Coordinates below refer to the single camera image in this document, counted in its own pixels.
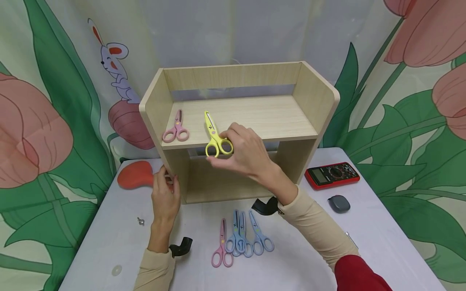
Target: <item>white table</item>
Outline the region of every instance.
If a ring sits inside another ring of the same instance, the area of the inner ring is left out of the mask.
[[[160,159],[148,161],[154,171],[162,164]],[[131,162],[124,162],[120,170]],[[337,162],[351,163],[339,148],[318,149],[309,167]],[[318,192],[305,179],[301,187],[350,233],[364,260],[393,290],[445,290],[363,177],[358,183]],[[60,290],[132,290],[153,219],[150,193],[147,187],[123,190],[113,181]],[[331,210],[326,200],[337,194],[348,199],[349,212]],[[179,244],[184,236],[194,242],[188,255],[177,258],[171,290],[336,290],[330,268],[278,214],[255,215],[262,232],[275,243],[273,252],[235,258],[231,268],[211,266],[212,253],[219,246],[221,219],[226,218],[230,236],[234,209],[247,212],[253,202],[181,206],[171,242]],[[145,226],[138,224],[137,217],[146,221]],[[248,239],[253,240],[253,235],[247,217]],[[111,272],[116,265],[122,271],[115,277]]]

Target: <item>fabric backdrop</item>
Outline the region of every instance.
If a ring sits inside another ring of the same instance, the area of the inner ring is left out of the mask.
[[[2,1],[0,289],[57,290],[120,162],[158,157],[138,103],[159,67],[305,60],[341,94],[321,146],[464,290],[464,15],[458,0]]]

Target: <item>plastic safety scissors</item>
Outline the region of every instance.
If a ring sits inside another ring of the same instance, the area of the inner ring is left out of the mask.
[[[246,214],[245,214],[244,211],[241,212],[241,217],[240,217],[240,237],[242,237],[244,239],[245,244],[246,244],[246,248],[244,250],[244,256],[245,257],[252,257],[252,255],[254,254],[253,244],[250,243],[246,238]]]
[[[253,243],[253,251],[254,254],[260,256],[264,252],[264,249],[266,251],[273,251],[275,246],[272,240],[265,235],[262,234],[262,231],[260,230],[259,225],[257,224],[256,219],[254,218],[253,211],[249,211],[249,218],[251,219],[251,224],[253,225],[254,233],[256,234],[256,237],[254,239]],[[269,241],[272,247],[268,247],[266,242]]]
[[[222,218],[222,224],[220,225],[220,247],[215,251],[213,252],[213,255],[212,255],[212,266],[214,268],[218,268],[220,267],[220,265],[223,263],[223,265],[227,268],[231,267],[233,265],[233,255],[232,254],[229,254],[225,251],[225,236],[226,236],[226,221],[224,218]],[[213,258],[215,257],[215,255],[219,255],[220,256],[220,260],[219,260],[219,263],[218,264],[215,264],[213,262]],[[231,263],[228,264],[226,262],[226,259],[225,257],[227,255],[230,255],[231,257]]]
[[[210,141],[206,145],[206,156],[209,156],[207,150],[210,147],[215,148],[215,157],[218,157],[220,152],[224,155],[231,155],[231,153],[233,152],[233,144],[228,139],[221,138],[219,136],[219,133],[217,132],[217,127],[215,126],[215,123],[213,123],[213,119],[208,111],[204,111],[204,119],[206,120],[207,130],[210,134]],[[223,148],[223,145],[225,145],[225,143],[227,143],[227,145],[230,147],[229,151],[225,151],[225,149]]]
[[[235,210],[233,218],[233,234],[226,240],[225,244],[226,252],[232,253],[235,257],[238,257],[246,251],[246,240],[240,236],[240,229],[238,228],[239,223],[239,211]]]
[[[181,125],[183,124],[183,111],[181,109],[178,109],[178,112],[176,113],[175,117],[175,126],[173,126],[171,129],[166,130],[164,132],[164,135],[162,136],[162,140],[166,143],[172,142],[175,140],[179,140],[180,142],[184,142],[189,138],[189,131],[182,127]]]

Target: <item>person's left hand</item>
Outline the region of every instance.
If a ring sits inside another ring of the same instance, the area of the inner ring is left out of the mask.
[[[153,224],[162,224],[162,226],[171,228],[175,222],[176,215],[180,207],[180,192],[178,176],[173,179],[173,191],[169,188],[165,180],[165,166],[160,168],[160,171],[154,174],[154,185],[152,189],[152,206],[154,208]]]
[[[154,174],[152,188],[152,206],[154,208],[154,222],[151,225],[151,237],[147,249],[156,253],[167,253],[171,230],[178,214],[181,197],[178,176],[173,179],[173,190],[165,180],[166,169],[162,166]]]

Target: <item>tulip print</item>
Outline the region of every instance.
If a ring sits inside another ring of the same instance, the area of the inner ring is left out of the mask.
[[[466,1],[384,0],[405,18],[385,61],[409,67],[438,66],[466,52]]]
[[[446,123],[458,137],[466,140],[466,64],[446,73],[435,84],[432,99]]]
[[[73,147],[66,122],[36,87],[0,73],[0,188],[58,167]]]
[[[109,122],[123,139],[139,149],[155,147],[139,113],[139,104],[121,100],[110,108]]]

